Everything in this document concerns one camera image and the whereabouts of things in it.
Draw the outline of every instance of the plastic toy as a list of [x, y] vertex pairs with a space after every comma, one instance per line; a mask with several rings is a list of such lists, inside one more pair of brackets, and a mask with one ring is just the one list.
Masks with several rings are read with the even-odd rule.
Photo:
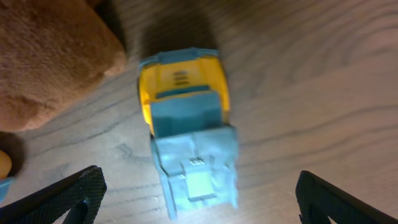
[[8, 188], [14, 179], [8, 177], [11, 170], [12, 162], [10, 157], [3, 151], [0, 151], [0, 202], [2, 202], [7, 194]]
[[169, 217], [229, 202], [238, 206], [236, 130], [218, 51], [161, 52], [139, 66], [139, 98], [151, 132]]

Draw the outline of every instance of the stuffed animal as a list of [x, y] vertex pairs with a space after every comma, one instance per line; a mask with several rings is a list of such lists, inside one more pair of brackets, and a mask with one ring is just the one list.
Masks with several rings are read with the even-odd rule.
[[0, 1], [0, 131], [42, 126], [124, 70], [97, 0]]

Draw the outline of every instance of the yellow toy cab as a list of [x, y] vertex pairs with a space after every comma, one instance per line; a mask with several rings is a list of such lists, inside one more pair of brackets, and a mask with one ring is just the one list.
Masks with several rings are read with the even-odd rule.
[[0, 150], [0, 203], [6, 197], [7, 191], [14, 181], [13, 177], [8, 177], [11, 167], [11, 158], [4, 151]]
[[139, 98], [170, 219], [177, 211], [238, 206], [236, 130], [218, 51], [161, 52], [139, 66]]

